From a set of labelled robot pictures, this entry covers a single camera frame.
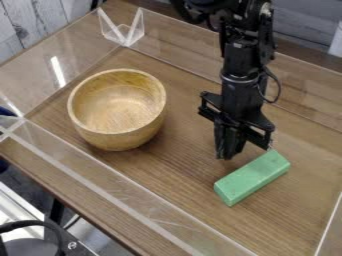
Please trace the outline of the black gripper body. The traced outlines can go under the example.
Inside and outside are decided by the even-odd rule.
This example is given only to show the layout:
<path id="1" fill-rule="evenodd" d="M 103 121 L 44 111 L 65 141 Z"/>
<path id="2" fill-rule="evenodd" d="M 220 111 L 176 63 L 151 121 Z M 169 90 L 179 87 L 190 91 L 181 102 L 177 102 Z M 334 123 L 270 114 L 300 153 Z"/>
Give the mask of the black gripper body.
<path id="1" fill-rule="evenodd" d="M 212 123 L 220 121 L 226 129 L 232 127 L 246 136 L 259 148 L 267 150 L 275 125 L 262 113 L 266 101 L 263 93 L 267 88 L 267 75 L 254 75 L 247 78 L 222 77 L 220 93 L 203 91 L 199 114 Z"/>

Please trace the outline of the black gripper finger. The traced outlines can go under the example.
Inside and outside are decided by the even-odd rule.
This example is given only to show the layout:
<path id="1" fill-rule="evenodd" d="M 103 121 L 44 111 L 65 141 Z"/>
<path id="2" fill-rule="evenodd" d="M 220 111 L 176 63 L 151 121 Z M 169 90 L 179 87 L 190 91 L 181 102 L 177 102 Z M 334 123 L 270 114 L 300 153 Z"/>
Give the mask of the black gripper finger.
<path id="1" fill-rule="evenodd" d="M 216 158 L 227 159 L 227 129 L 220 121 L 214 123 L 214 137 L 215 137 L 215 150 Z"/>
<path id="2" fill-rule="evenodd" d="M 230 127 L 226 129 L 224 159 L 230 160 L 239 154 L 246 145 L 244 133 Z"/>

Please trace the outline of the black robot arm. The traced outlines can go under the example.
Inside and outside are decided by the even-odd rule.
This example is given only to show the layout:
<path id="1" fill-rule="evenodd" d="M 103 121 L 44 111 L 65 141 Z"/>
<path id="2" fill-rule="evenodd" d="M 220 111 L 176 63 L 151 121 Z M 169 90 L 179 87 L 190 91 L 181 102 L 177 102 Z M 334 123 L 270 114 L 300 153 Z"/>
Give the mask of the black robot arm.
<path id="1" fill-rule="evenodd" d="M 271 0 L 169 0 L 180 17 L 219 35 L 222 90 L 202 92 L 199 114 L 214 123 L 216 157 L 228 160 L 252 143 L 267 149 L 275 125 L 262 113 L 267 68 L 275 57 Z"/>

